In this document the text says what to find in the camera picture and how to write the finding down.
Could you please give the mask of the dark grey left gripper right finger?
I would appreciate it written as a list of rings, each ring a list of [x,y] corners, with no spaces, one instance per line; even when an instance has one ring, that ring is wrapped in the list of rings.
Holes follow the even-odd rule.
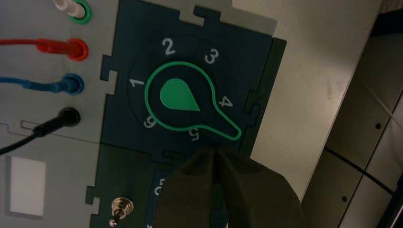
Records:
[[[279,173],[233,151],[217,149],[218,183],[230,228],[304,228],[300,200]]]

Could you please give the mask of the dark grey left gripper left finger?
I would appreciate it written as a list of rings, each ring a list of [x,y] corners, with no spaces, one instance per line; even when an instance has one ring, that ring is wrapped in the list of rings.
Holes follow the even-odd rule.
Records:
[[[168,176],[157,201],[153,227],[210,227],[215,152],[214,148],[199,150]]]

